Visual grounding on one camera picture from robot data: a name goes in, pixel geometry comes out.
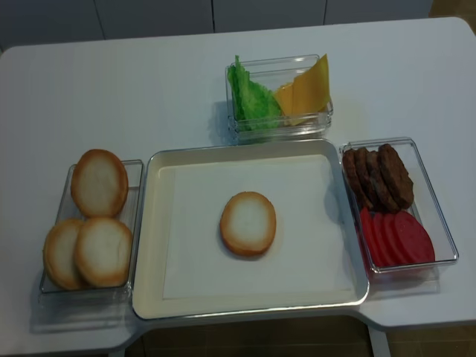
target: tiled floor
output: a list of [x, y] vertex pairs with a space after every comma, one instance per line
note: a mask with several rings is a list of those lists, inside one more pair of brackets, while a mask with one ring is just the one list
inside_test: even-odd
[[[387, 334], [392, 357], [476, 357], [476, 325]], [[367, 327], [349, 317], [157, 329], [126, 357], [372, 357]]]

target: food container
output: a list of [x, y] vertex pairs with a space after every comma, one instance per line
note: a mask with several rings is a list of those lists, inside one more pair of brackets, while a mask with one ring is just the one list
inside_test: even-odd
[[[310, 69], [317, 61], [316, 54], [298, 57], [285, 57], [278, 59], [265, 59], [259, 61], [242, 62], [250, 78], [266, 88], [276, 91], [280, 86], [291, 83], [293, 79]], [[233, 92], [228, 82], [228, 66], [225, 70], [226, 98], [228, 107], [228, 129], [231, 137], [238, 144], [252, 144], [265, 141], [301, 140], [320, 138], [330, 128], [333, 106], [332, 101], [327, 104], [323, 112], [309, 113], [306, 115], [280, 116], [268, 118], [262, 123], [268, 123], [273, 129], [247, 131], [247, 120], [236, 120], [233, 101]], [[303, 121], [296, 126], [291, 126], [291, 120]]]
[[[167, 319], [311, 313], [358, 306], [369, 283], [338, 150], [324, 139], [158, 152], [147, 166], [132, 308]], [[242, 191], [263, 194], [276, 234], [233, 255], [219, 222]]]
[[[120, 303], [130, 299], [132, 294], [132, 278], [135, 271], [135, 258], [137, 257], [137, 246], [141, 221], [141, 195], [142, 195], [142, 175], [144, 164], [141, 160], [122, 161], [129, 180], [129, 192], [126, 203], [122, 211], [116, 217], [124, 223], [133, 233], [131, 258], [129, 264], [129, 275], [127, 281], [122, 286], [100, 289], [83, 289], [68, 291], [58, 288], [43, 271], [39, 285], [39, 303], [41, 306], [70, 306], [70, 305], [102, 305], [110, 303]], [[81, 214], [73, 199], [71, 198], [71, 177], [73, 176], [73, 165], [68, 170], [65, 188], [62, 193], [61, 202], [57, 214], [56, 223], [67, 218], [78, 218], [86, 220]]]
[[347, 194], [369, 268], [370, 280], [373, 283], [379, 281], [388, 282], [389, 277], [404, 280], [437, 277], [438, 268], [448, 264], [455, 264], [459, 254], [414, 141], [410, 138], [354, 141], [341, 147], [340, 152], [343, 155], [349, 149], [359, 149], [361, 147], [366, 147], [369, 151], [378, 150], [383, 144], [390, 144], [399, 153], [411, 180], [414, 182], [414, 203], [407, 211], [419, 221], [430, 236], [436, 261], [401, 266], [376, 266], [370, 255], [366, 240], [363, 239], [364, 235], [359, 214], [360, 207], [353, 191], [347, 186]]

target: toasted bun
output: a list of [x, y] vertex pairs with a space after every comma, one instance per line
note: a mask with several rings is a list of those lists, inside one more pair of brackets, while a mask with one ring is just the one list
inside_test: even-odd
[[113, 217], [126, 202], [129, 182], [123, 163], [112, 152], [93, 149], [77, 163], [71, 196], [86, 217]]
[[60, 288], [76, 290], [86, 287], [74, 264], [74, 246], [83, 221], [67, 219], [52, 227], [43, 247], [46, 274]]
[[132, 233], [112, 218], [91, 218], [80, 229], [74, 262], [88, 283], [96, 287], [126, 282]]
[[220, 232], [223, 243], [233, 253], [244, 257], [263, 254], [276, 233], [274, 207], [259, 193], [238, 193], [223, 210]]

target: white tray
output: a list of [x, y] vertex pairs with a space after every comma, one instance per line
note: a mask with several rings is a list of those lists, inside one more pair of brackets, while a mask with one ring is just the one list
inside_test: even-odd
[[[227, 201], [266, 196], [277, 233], [240, 259]], [[335, 147], [325, 140], [159, 152], [149, 162], [132, 306], [143, 319], [358, 305], [368, 293]]]

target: clear plastic container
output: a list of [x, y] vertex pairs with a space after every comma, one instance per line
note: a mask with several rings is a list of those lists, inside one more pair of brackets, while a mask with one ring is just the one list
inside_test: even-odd
[[[312, 54], [242, 62], [242, 65], [246, 71], [250, 72], [251, 80], [276, 91], [282, 85], [292, 83], [296, 76], [310, 69], [318, 60], [319, 56]], [[332, 100], [328, 102], [323, 112], [268, 118], [264, 123], [268, 123], [273, 129], [246, 130], [248, 120], [238, 121], [235, 116], [233, 91], [227, 76], [229, 68], [230, 66], [225, 70], [228, 129], [231, 137], [238, 144], [321, 138], [330, 128], [334, 111]], [[292, 126], [290, 123], [295, 120], [303, 121], [303, 123]]]
[[[42, 279], [39, 284], [39, 303], [41, 306], [58, 307], [71, 304], [76, 306], [87, 304], [91, 306], [121, 303], [128, 301], [132, 296], [132, 279], [135, 273], [135, 260], [137, 258], [139, 231], [141, 228], [140, 207], [142, 200], [144, 164], [141, 160], [122, 162], [127, 171], [127, 178], [129, 179], [129, 192], [127, 193], [126, 203], [116, 219], [124, 223], [134, 235], [127, 281], [122, 286], [117, 287], [69, 291], [54, 285], [45, 271], [43, 271]], [[73, 165], [68, 170], [68, 176], [62, 193], [61, 203], [59, 204], [56, 223], [67, 218], [86, 220], [71, 197], [71, 177], [73, 176], [75, 167], [76, 165]]]
[[410, 138], [354, 141], [341, 147], [340, 151], [341, 155], [343, 155], [349, 149], [359, 149], [361, 147], [366, 147], [369, 151], [378, 150], [383, 144], [390, 144], [399, 153], [411, 180], [414, 182], [414, 203], [407, 212], [414, 216], [428, 232], [434, 247], [436, 261], [400, 266], [377, 266], [372, 260], [365, 239], [363, 239], [364, 235], [359, 214], [360, 207], [353, 191], [347, 185], [347, 194], [356, 222], [356, 229], [361, 240], [364, 257], [367, 258], [370, 272], [369, 278], [375, 281], [386, 280], [389, 276], [404, 279], [437, 277], [438, 270], [435, 268], [456, 263], [459, 254], [414, 141]]

